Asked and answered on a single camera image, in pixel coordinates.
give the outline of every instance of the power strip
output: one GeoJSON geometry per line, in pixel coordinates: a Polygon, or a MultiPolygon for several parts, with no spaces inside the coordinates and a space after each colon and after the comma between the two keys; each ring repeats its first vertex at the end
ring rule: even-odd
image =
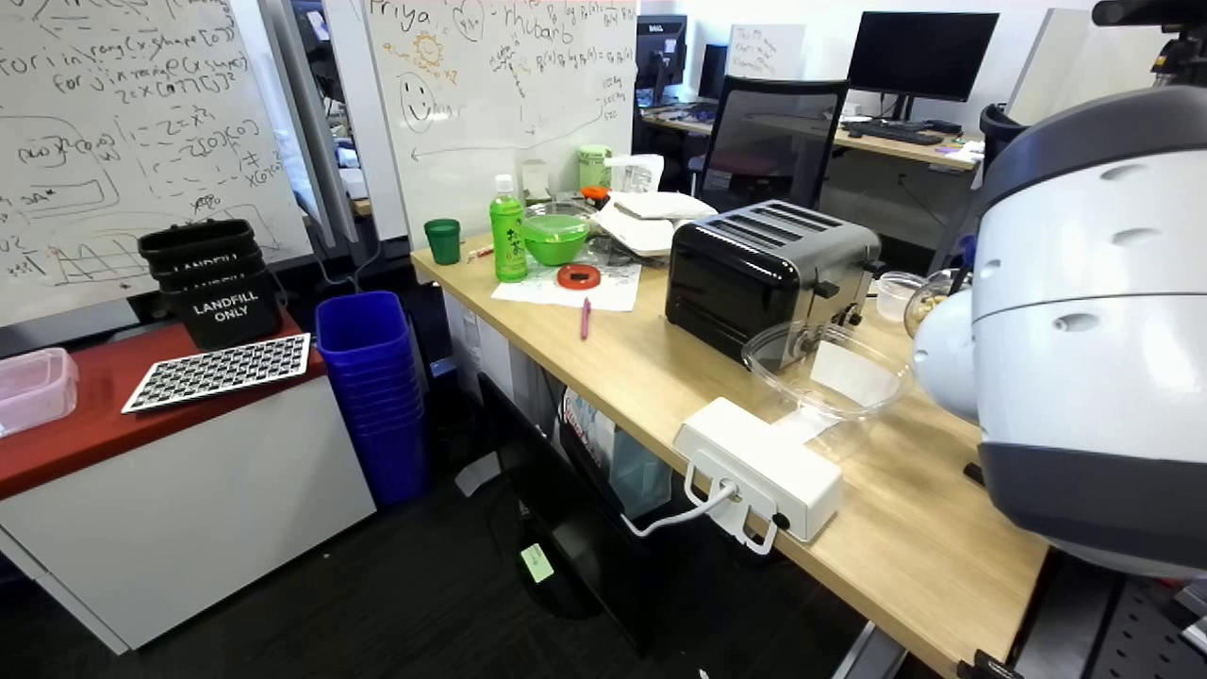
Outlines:
{"type": "Polygon", "coordinates": [[[694,507],[717,501],[708,517],[756,555],[771,555],[779,533],[813,542],[842,507],[842,467],[805,442],[774,430],[733,401],[694,410],[674,448],[686,457],[684,491],[694,507]],[[694,494],[694,476],[708,476],[708,494],[694,494]],[[771,521],[767,537],[747,533],[747,517],[771,521]]]}

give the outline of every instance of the cabinet door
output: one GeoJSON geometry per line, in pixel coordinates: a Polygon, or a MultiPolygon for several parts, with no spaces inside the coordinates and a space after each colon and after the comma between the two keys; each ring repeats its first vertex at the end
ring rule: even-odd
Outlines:
{"type": "Polygon", "coordinates": [[[325,376],[0,501],[3,533],[127,648],[371,513],[325,376]]]}

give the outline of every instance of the floor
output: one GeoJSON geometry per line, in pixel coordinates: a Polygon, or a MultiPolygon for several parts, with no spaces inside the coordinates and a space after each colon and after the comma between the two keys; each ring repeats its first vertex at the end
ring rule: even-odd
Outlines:
{"type": "Polygon", "coordinates": [[[13,679],[779,679],[831,675],[859,621],[799,571],[706,528],[655,551],[653,648],[537,608],[515,579],[505,483],[365,521],[136,655],[109,655],[37,590],[0,598],[13,679]]]}

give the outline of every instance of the black crate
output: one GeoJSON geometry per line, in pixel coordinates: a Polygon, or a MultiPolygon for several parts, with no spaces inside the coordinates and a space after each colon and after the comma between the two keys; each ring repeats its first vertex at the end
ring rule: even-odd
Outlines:
{"type": "Polygon", "coordinates": [[[264,257],[249,222],[193,222],[139,237],[139,257],[163,288],[259,272],[264,257]]]}

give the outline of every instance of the black basket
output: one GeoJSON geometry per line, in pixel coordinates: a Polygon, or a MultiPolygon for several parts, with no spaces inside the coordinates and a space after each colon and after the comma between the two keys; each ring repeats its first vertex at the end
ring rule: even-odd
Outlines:
{"type": "Polygon", "coordinates": [[[139,237],[163,297],[198,349],[229,349],[282,327],[249,222],[198,222],[139,237]]]}
{"type": "Polygon", "coordinates": [[[184,289],[163,289],[198,349],[252,342],[281,332],[281,305],[271,279],[224,274],[184,289]]]}
{"type": "Polygon", "coordinates": [[[249,222],[198,222],[139,237],[139,257],[166,288],[205,283],[233,272],[259,272],[264,257],[249,222]]]}

